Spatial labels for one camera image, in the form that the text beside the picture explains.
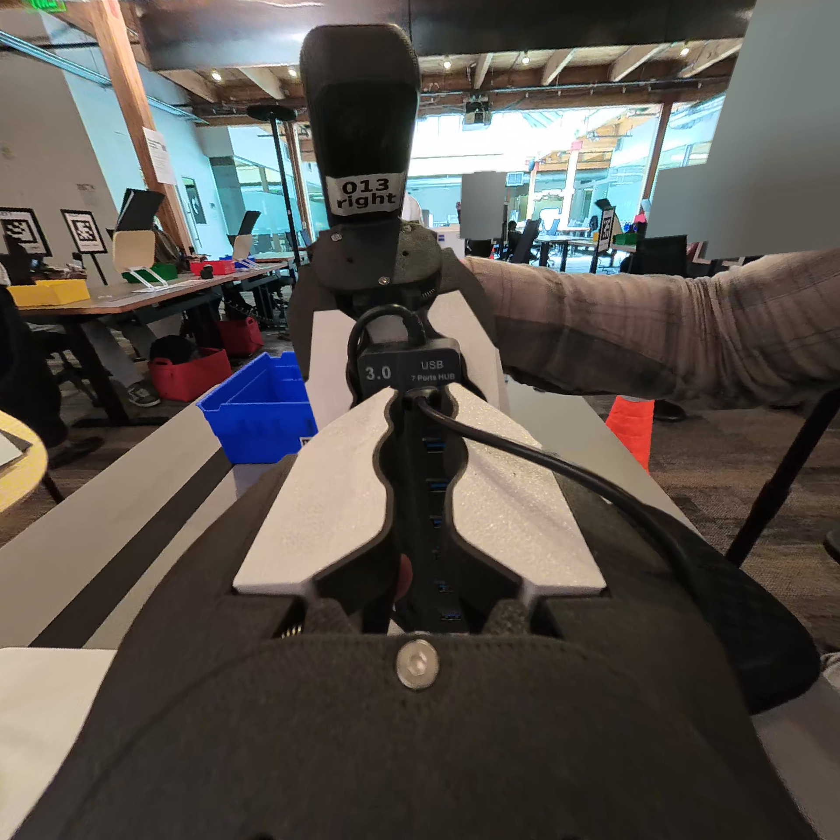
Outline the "wooden column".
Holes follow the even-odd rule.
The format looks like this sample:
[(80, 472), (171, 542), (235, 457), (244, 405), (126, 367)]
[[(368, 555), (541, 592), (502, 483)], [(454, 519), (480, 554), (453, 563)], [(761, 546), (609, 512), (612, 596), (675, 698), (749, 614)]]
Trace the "wooden column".
[(119, 2), (90, 2), (87, 8), (144, 182), (148, 189), (164, 195), (159, 212), (162, 228), (189, 252), (193, 242), (175, 185), (160, 182), (154, 169), (145, 135), (145, 130), (155, 130), (154, 119)]

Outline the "black usb hub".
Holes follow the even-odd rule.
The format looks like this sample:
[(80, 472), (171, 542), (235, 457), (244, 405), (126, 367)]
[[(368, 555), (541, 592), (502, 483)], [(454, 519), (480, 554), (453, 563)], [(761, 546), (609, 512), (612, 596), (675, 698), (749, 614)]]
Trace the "black usb hub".
[(451, 468), (447, 432), (418, 411), (406, 396), (432, 390), (441, 409), (441, 391), (461, 382), (460, 353), (451, 339), (371, 343), (357, 362), (360, 394), (386, 388), (397, 392), (391, 408), (393, 435), (386, 441), (384, 467), (395, 492), (395, 526), (401, 552), (413, 567), (413, 581), (395, 606), (395, 620), (407, 631), (461, 634), (467, 624), (444, 557), (444, 508)]

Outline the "black pole stand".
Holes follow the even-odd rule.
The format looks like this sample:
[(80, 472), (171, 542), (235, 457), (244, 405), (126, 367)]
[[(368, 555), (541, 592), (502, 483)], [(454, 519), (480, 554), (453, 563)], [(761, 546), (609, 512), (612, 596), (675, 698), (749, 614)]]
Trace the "black pole stand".
[(283, 106), (278, 103), (274, 104), (251, 104), (247, 106), (246, 112), (248, 116), (256, 121), (261, 122), (268, 122), (272, 139), (275, 146), (276, 151), (276, 159), (279, 165), (279, 172), (280, 172), (280, 183), (282, 186), (283, 197), (286, 205), (287, 210), (287, 221), (289, 226), (289, 235), (294, 259), (294, 265), (296, 273), (298, 274), (301, 267), (301, 259), (300, 259), (300, 250), (298, 245), (298, 238), (297, 232), (295, 228), (295, 220), (291, 208), (291, 199), (289, 195), (288, 183), (287, 183), (287, 175), (286, 175), (286, 167), (285, 161), (282, 156), (282, 151), (280, 148), (280, 135), (278, 124), (279, 123), (291, 123), (297, 119), (298, 112), (294, 108), (290, 108), (288, 106)]

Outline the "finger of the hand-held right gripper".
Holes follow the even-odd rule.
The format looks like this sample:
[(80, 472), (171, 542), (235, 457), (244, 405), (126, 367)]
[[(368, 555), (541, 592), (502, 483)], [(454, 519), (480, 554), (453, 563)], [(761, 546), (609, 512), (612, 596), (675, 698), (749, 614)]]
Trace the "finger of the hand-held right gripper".
[(346, 366), (353, 327), (354, 320), (340, 310), (313, 314), (307, 393), (318, 431), (352, 407)]
[(465, 363), (465, 377), (485, 401), (508, 411), (508, 386), (499, 351), (461, 292), (450, 291), (437, 297), (427, 320), (439, 335), (457, 342)]

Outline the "white stand base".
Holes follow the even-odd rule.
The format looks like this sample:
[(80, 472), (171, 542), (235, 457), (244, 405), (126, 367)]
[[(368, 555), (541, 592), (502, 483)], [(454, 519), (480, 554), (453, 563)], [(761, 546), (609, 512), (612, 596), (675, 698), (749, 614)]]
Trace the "white stand base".
[(11, 838), (86, 720), (115, 651), (1, 650), (1, 838)]

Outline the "red plastic bin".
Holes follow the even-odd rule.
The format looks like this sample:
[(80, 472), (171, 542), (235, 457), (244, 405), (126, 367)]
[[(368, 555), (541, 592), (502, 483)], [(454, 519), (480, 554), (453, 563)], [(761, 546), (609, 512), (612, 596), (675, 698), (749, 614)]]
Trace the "red plastic bin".
[(190, 403), (232, 375), (225, 349), (200, 348), (198, 353), (197, 358), (179, 364), (165, 358), (150, 362), (151, 379), (161, 399)]

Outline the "instruction sheet on stand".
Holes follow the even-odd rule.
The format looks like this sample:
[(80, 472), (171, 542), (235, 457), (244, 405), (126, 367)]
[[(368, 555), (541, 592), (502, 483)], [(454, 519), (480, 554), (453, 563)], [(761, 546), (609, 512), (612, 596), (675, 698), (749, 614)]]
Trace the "instruction sheet on stand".
[(44, 443), (29, 426), (1, 412), (1, 513), (14, 508), (40, 486), (48, 456)]

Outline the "yellow plastic bin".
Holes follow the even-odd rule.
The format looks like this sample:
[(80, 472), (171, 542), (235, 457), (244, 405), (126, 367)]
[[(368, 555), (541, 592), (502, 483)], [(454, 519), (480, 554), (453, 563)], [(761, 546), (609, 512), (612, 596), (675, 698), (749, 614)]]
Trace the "yellow plastic bin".
[(90, 299), (84, 279), (37, 280), (32, 285), (9, 286), (7, 291), (19, 308), (63, 308)]

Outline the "person's right forearm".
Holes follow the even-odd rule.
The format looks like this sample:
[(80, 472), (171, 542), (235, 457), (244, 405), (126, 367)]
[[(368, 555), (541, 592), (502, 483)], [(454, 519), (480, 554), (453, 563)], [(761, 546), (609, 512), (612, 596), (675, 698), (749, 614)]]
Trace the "person's right forearm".
[(714, 276), (567, 274), (468, 257), (504, 372), (567, 395), (792, 406), (839, 384), (839, 251)]

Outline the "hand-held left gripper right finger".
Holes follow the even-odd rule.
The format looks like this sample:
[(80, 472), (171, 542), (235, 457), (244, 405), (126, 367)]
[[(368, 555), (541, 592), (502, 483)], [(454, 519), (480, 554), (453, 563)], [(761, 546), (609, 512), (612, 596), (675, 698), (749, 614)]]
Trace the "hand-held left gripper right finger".
[(503, 600), (534, 614), (542, 599), (606, 593), (606, 580), (549, 469), (442, 428), (448, 486), (440, 584), (467, 631)]

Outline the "black wrist rest pad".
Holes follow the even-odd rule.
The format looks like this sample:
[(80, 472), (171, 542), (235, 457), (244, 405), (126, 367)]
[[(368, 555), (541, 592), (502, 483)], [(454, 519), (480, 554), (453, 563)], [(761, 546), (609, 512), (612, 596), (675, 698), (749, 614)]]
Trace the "black wrist rest pad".
[(662, 511), (659, 520), (679, 546), (679, 580), (722, 645), (749, 713), (804, 695), (822, 660), (799, 619), (685, 523)]

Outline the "wooden work table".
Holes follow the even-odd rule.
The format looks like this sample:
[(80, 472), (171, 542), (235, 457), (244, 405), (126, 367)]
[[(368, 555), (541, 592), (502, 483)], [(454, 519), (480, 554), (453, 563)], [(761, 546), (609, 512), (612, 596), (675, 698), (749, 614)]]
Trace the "wooden work table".
[(188, 332), (197, 344), (216, 348), (221, 345), (217, 326), (219, 308), (226, 296), (235, 291), (251, 292), (257, 310), (255, 320), (273, 329), (284, 330), (286, 323), (274, 320), (274, 300), (266, 286), (276, 283), (279, 287), (291, 287), (296, 280), (296, 271), (288, 260), (274, 263), (259, 261), (254, 268), (238, 270), (227, 276), (202, 279), (186, 273), (179, 275), (168, 287), (152, 288), (120, 281), (108, 287), (94, 287), (89, 299), (84, 301), (59, 306), (21, 307), (19, 310), (27, 322), (62, 327), (68, 334), (72, 353), (87, 373), (96, 395), (94, 407), (99, 414), (83, 417), (73, 422), (73, 427), (158, 426), (166, 422), (166, 417), (133, 416), (127, 412), (106, 367), (100, 362), (81, 326), (108, 316), (114, 316), (120, 322), (150, 324), (183, 314)]

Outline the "orange plastic object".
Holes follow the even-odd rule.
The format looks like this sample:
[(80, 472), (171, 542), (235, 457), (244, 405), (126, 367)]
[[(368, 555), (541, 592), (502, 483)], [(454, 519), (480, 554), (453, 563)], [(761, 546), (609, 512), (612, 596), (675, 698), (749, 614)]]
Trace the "orange plastic object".
[(654, 418), (655, 400), (617, 395), (605, 420), (605, 425), (647, 472)]

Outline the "blue plastic bin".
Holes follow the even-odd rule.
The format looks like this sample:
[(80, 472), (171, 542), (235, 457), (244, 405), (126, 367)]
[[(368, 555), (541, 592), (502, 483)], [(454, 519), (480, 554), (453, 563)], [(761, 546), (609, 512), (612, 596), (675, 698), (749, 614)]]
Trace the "blue plastic bin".
[(293, 351), (262, 353), (197, 406), (234, 466), (275, 464), (318, 433)]

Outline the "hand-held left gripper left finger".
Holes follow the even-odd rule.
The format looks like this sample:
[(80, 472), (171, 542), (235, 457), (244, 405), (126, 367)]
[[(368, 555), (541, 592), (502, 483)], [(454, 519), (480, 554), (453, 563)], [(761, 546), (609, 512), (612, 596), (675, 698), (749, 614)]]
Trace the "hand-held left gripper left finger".
[(388, 630), (401, 551), (382, 453), (399, 403), (385, 388), (303, 446), (236, 573), (238, 594), (332, 599), (364, 631)]

